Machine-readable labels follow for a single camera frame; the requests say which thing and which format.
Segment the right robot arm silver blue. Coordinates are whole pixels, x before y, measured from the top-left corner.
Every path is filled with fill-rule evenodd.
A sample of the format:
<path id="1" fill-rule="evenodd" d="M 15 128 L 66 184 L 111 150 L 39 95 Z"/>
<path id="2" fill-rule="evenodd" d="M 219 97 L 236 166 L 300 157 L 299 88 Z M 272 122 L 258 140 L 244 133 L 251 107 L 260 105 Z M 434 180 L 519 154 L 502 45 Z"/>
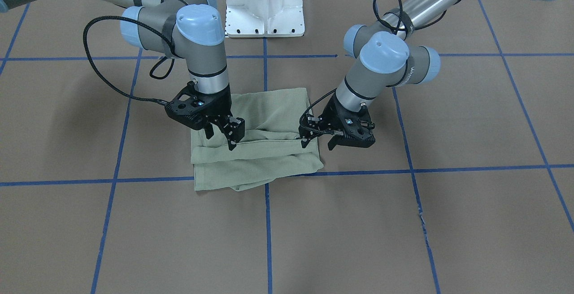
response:
<path id="1" fill-rule="evenodd" d="M 1 11 L 37 0 L 1 0 Z M 100 75 L 89 51 L 90 28 L 118 20 L 123 39 L 141 49 L 164 54 L 160 62 L 183 59 L 190 81 L 171 101 L 143 98 L 163 106 L 166 114 L 209 139 L 216 126 L 233 150 L 244 138 L 245 122 L 231 112 L 224 30 L 217 0 L 102 0 L 124 8 L 121 16 L 101 16 L 83 30 L 83 45 L 92 69 Z"/>

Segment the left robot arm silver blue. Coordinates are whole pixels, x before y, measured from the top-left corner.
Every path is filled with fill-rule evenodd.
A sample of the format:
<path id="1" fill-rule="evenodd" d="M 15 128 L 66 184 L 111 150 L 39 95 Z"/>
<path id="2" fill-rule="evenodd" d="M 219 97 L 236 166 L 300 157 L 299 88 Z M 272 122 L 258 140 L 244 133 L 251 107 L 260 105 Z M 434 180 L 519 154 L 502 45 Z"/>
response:
<path id="1" fill-rule="evenodd" d="M 355 63 L 330 98 L 322 114 L 305 110 L 300 118 L 302 147 L 321 135 L 331 135 L 328 149 L 341 145 L 367 148 L 375 143 L 369 106 L 386 88 L 430 82 L 439 73 L 437 51 L 410 46 L 406 39 L 443 18 L 451 6 L 462 0 L 398 0 L 398 7 L 380 14 L 372 7 L 376 22 L 348 29 L 343 47 Z"/>

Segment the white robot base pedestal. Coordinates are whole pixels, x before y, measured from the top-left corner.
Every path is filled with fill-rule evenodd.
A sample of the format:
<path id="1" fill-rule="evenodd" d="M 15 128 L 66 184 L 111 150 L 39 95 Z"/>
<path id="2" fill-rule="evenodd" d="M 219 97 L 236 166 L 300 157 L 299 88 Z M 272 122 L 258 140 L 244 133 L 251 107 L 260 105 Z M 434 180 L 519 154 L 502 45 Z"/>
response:
<path id="1" fill-rule="evenodd" d="M 303 0 L 226 0 L 229 38 L 287 38 L 305 33 Z"/>

